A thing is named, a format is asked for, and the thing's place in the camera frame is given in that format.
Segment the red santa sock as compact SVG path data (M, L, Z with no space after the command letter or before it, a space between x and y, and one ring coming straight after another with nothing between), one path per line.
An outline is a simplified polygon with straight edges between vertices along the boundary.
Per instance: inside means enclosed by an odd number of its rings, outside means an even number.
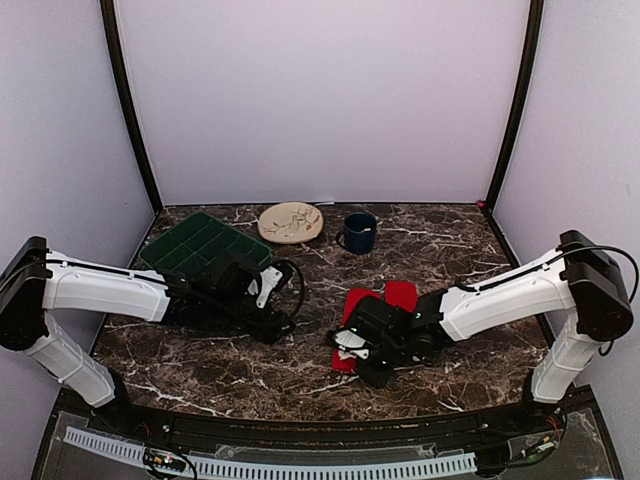
M343 310L343 319L341 326L345 327L347 324L347 320L356 307L357 303L366 297L373 297L377 299L381 299L382 296L374 292L373 290L368 290L365 288L354 288L351 289L347 296ZM333 350L332 357L332 370L337 373L342 374L353 374L356 370L357 356L351 353L346 353L340 350L339 348L335 348Z
M417 287L410 282L389 281L385 284L384 300L393 307L411 312L415 309L418 300Z

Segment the green divided plastic tray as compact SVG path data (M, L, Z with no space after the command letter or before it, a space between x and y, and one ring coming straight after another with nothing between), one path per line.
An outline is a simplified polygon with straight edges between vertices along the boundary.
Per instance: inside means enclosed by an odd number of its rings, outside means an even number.
M148 243L139 258L154 270L191 275L226 252L239 254L260 269L272 260L269 246L203 212L190 215Z

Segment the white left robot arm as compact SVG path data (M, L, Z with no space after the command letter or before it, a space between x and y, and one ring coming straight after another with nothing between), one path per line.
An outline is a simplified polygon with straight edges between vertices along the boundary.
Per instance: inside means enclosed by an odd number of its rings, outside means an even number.
M264 267L225 252L201 270L127 270L81 261L29 238L1 275L1 345L33 358L70 387L120 436L141 427L117 375L101 365L58 324L56 310L117 314L151 324L202 330L240 329L272 344L295 327L294 312L270 297L303 277L290 260Z

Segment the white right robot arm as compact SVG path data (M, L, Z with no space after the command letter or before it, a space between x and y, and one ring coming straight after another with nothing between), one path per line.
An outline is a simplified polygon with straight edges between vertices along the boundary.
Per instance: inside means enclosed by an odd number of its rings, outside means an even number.
M611 256L614 251L569 230L538 259L486 281L422 295L412 310L366 296L346 325L357 338L356 372L383 387L396 368L428 364L436 351L456 342L526 317L561 312L564 327L534 368L529 396L510 413L511 426L530 434L596 351L633 325L633 295Z

